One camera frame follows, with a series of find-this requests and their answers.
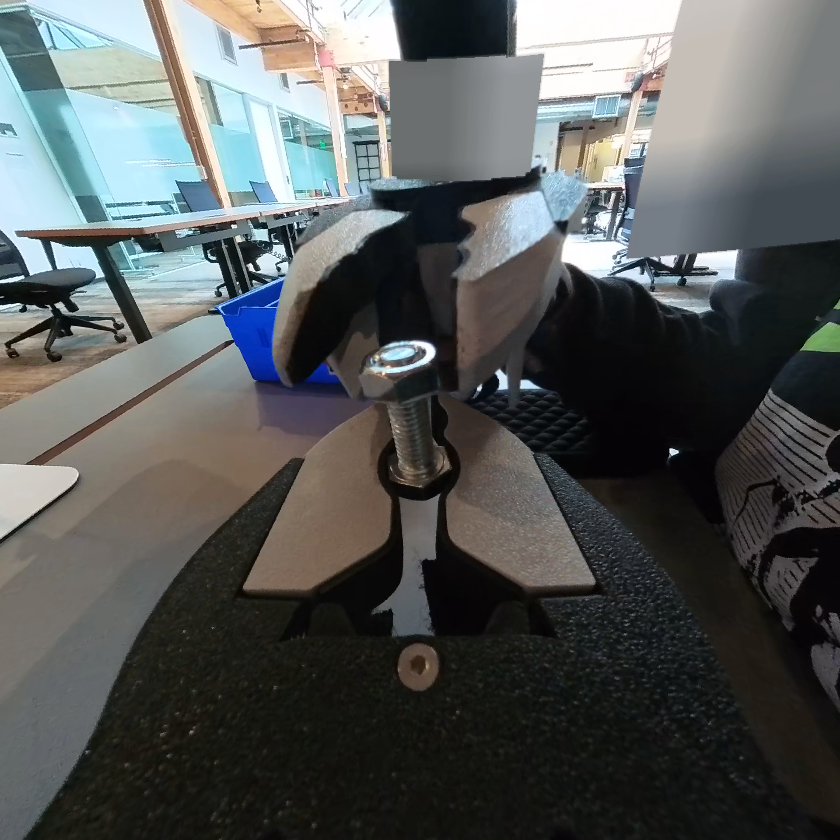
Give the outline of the silver hex nut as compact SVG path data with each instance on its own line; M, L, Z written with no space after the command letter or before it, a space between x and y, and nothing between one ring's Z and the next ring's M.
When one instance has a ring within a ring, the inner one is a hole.
M364 396L377 402L410 403L433 395L440 384L435 346L423 340L388 343L370 353L360 368Z

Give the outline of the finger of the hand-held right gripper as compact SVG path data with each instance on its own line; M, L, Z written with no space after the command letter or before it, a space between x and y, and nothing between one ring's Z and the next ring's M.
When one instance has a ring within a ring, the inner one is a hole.
M410 213L339 214L299 247L276 313L272 353L285 385L326 364L351 397L364 359L397 340L422 338L422 282Z
M444 389L471 396L505 366L514 388L564 272L566 191L534 189L465 206L467 233L420 247Z

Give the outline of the silver hex bolt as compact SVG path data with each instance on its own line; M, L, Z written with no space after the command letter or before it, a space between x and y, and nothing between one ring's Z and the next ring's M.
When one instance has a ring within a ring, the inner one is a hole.
M391 466L394 482L417 491L427 491L451 470L446 449L434 437L435 394L408 403L387 402L395 445Z

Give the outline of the blue divided plastic bin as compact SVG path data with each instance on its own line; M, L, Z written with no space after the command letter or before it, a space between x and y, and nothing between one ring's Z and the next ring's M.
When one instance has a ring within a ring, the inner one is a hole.
M280 381L272 358L272 334L285 280L277 278L244 295L218 304L232 340L256 382Z

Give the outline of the black office chair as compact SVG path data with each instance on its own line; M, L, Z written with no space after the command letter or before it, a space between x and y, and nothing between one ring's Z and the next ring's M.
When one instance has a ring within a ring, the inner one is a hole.
M632 233L637 196L645 161L644 157L625 159L623 170L624 209L616 230L618 241L624 245L629 244ZM678 255L675 257L673 264L667 264L658 257L622 259L626 256L626 249L614 255L613 268L607 276L617 277L626 271L638 269L641 275L648 278L650 291L655 291L657 277L677 277L677 286L684 287L690 277L714 277L718 274L716 270L707 266L697 266L696 254Z
M32 275L18 248L5 234L1 234L1 303L16 305L21 309L49 310L50 316L34 327L21 332L4 343L9 358L18 357L15 345L40 333L47 333L45 356L58 362L62 355L53 350L55 341L73 335L73 327L94 329L111 333L117 343L126 343L122 333L124 324L111 316L80 317L78 305L73 301L96 279L96 273L87 268L53 268Z
M248 268L248 276L250 282L253 284L265 285L271 281L285 276L282 267L289 262L286 254L281 254L272 249L272 243L267 240L244 238L238 242L239 251L244 259L245 265ZM217 249L214 244L203 244L203 256L208 263L219 265L217 258ZM266 274L259 270L259 258L262 256L271 256L276 260L276 276ZM226 289L224 281L220 283L214 290L216 298L223 296L223 289Z

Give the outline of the person's right forearm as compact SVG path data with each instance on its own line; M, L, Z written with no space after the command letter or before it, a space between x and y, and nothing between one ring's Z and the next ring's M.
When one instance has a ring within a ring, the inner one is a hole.
M717 457L838 301L838 273L721 280L710 309L684 318L658 409L667 449Z

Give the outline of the wooden support post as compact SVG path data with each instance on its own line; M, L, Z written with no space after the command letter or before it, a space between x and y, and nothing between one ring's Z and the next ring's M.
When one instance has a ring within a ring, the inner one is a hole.
M211 186L222 207L230 208L232 205L214 139L193 69L183 48L173 5L168 1L143 1L143 6L198 173Z
M339 191L342 196L348 196L349 193L346 184L350 181L350 178L348 173L347 149L344 137L343 114L339 100L338 78L337 71L333 66L322 67L322 79L327 98Z

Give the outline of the instruction sheet sign stand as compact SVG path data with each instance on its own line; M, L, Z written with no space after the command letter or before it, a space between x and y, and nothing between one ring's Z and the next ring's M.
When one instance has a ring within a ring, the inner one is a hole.
M72 467L1 464L1 540L66 495L78 480Z

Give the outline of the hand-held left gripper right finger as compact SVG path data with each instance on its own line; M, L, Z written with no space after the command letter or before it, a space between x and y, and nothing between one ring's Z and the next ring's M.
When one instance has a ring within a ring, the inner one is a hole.
M475 597L589 595L595 577L532 451L495 420L439 399L458 476L441 502L440 571Z

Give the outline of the person's right hand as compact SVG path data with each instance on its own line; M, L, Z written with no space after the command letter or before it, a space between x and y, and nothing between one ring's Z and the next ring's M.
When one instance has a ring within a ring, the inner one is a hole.
M671 354L688 312L631 280L596 278L563 263L551 303L526 344L523 373L602 427L628 417L665 427Z

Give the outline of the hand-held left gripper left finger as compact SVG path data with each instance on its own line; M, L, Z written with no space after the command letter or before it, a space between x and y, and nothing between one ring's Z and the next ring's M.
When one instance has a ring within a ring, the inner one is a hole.
M391 441L386 410L370 406L309 450L244 593L388 597L396 590L402 540L379 472Z

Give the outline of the long wooden-edged desk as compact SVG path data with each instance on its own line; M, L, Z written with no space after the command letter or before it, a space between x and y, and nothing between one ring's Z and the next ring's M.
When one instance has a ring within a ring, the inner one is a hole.
M141 246L149 245L153 252L172 253L196 245L215 245L220 248L227 295L229 298L236 298L251 290L250 276L237 242L238 237L251 233L251 222L264 224L268 229L278 228L293 222L300 214L318 213L323 207L336 206L346 201L347 197L342 196L291 203L258 203L139 220L121 219L19 229L15 235L40 241L50 259L53 257L52 244L91 248L108 288L119 306L122 320L131 330L136 343L143 343L151 340L151 331L126 279L114 261L110 247L133 241Z

